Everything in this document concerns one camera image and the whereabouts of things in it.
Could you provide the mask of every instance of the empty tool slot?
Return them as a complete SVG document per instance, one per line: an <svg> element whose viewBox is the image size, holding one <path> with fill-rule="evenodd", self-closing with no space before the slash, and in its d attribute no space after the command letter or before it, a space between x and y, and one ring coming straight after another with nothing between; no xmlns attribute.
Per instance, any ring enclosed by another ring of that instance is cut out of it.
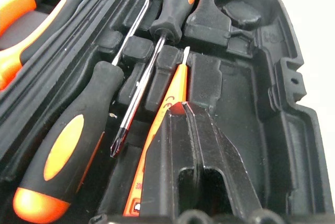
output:
<svg viewBox="0 0 335 224"><path fill-rule="evenodd" d="M36 11L49 14L57 6L60 0L43 0L36 8Z"/></svg>
<svg viewBox="0 0 335 224"><path fill-rule="evenodd" d="M194 188L192 169L183 170L178 177L180 214L198 209L213 216L232 214L222 175L214 169L205 169L198 188Z"/></svg>
<svg viewBox="0 0 335 224"><path fill-rule="evenodd" d="M242 0L214 0L214 3L240 29L255 29L262 17L256 8Z"/></svg>
<svg viewBox="0 0 335 224"><path fill-rule="evenodd" d="M214 121L239 150L251 182L263 200L266 155L262 126L259 124L253 80L254 67L246 61L221 61L219 72L222 86L216 101Z"/></svg>

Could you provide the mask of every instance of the orange rubber grip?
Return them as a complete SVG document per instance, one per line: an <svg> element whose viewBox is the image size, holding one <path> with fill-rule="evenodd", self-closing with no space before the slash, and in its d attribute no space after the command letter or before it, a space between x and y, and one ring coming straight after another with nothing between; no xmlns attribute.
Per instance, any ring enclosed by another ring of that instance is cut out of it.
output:
<svg viewBox="0 0 335 224"><path fill-rule="evenodd" d="M0 0L0 36L18 18L35 8L35 0Z"/></svg>
<svg viewBox="0 0 335 224"><path fill-rule="evenodd" d="M17 216L34 223L53 222L70 206L60 199L21 187L17 188L13 202Z"/></svg>
<svg viewBox="0 0 335 224"><path fill-rule="evenodd" d="M65 3L66 0L61 0L50 13L50 15L24 40L8 49L0 51L0 90L4 90L7 85L15 78L16 73L22 68L22 63L20 61L21 53L41 36L41 34L56 18L57 14L60 12Z"/></svg>
<svg viewBox="0 0 335 224"><path fill-rule="evenodd" d="M164 100L156 114L156 117L150 128L148 137L144 144L140 162L138 164L134 180L130 189L124 216L139 216L139 206L142 194L142 182L144 176L144 164L146 161L147 150L156 132L158 131L166 111L178 102L186 101L187 89L187 65L180 64L173 76L169 89L166 92Z"/></svg>

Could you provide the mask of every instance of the pliers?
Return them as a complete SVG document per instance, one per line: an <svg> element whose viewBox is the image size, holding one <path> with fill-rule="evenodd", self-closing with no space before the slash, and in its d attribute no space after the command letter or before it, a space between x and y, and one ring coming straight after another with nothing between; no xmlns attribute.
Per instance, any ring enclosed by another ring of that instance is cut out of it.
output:
<svg viewBox="0 0 335 224"><path fill-rule="evenodd" d="M0 0L0 36L42 0ZM24 40L0 51L0 90L4 90L33 54L74 14L82 0L60 0L48 17Z"/></svg>

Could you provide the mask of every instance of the phillips screwdriver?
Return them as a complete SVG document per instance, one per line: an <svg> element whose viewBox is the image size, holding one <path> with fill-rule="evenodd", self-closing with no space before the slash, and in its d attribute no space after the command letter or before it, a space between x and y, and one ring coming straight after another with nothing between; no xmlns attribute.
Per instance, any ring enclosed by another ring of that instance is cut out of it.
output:
<svg viewBox="0 0 335 224"><path fill-rule="evenodd" d="M82 93L48 132L18 187L13 206L22 219L49 223L59 219L80 189L104 134L110 101L122 84L124 73L116 66L152 0L146 0L110 64L100 61Z"/></svg>
<svg viewBox="0 0 335 224"><path fill-rule="evenodd" d="M187 88L187 65L186 61L189 54L189 47L184 50L183 62L180 64L173 76L169 89L151 125L148 137L144 144L140 162L138 164L134 180L130 189L124 216L139 216L142 182L144 176L144 163L146 161L147 150L153 140L158 128L160 127L166 111L177 102L186 101Z"/></svg>
<svg viewBox="0 0 335 224"><path fill-rule="evenodd" d="M147 65L130 101L115 140L110 147L110 155L112 157L119 153L124 143L134 115L146 90L146 86L153 73L153 67L159 52L163 48L166 40L170 40L173 44L179 43L182 37L181 26L183 25L188 13L191 11L193 4L194 0L163 0L160 17L155 20L150 27L151 35L154 39L158 39L158 42L150 62Z"/></svg>

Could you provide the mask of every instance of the black plastic tool case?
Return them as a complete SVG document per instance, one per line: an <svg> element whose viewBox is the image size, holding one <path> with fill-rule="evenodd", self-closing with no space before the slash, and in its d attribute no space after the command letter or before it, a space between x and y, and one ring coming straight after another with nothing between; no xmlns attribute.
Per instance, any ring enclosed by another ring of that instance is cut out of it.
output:
<svg viewBox="0 0 335 224"><path fill-rule="evenodd" d="M113 59L143 2L84 0L0 95L1 223L24 223L13 212L12 200L29 161L88 83L95 64ZM109 119L84 184L57 223L87 223L97 213L110 215L116 223L175 221L112 216L123 212L150 123L185 46L191 47L187 100L205 108L237 148L262 207L289 216L284 217L287 222L333 223L332 216L314 216L333 213L327 167L317 115L296 104L306 95L296 71L304 62L280 0L196 0L181 42L164 46L160 53L123 152L109 157L110 143L153 50L149 27L161 3L153 0L124 50L121 67L128 79L110 106L118 117ZM100 204L102 198L108 204ZM234 217L202 219L197 214L197 219L184 215L179 222L242 223ZM262 216L260 212L255 223L284 223L266 222Z"/></svg>

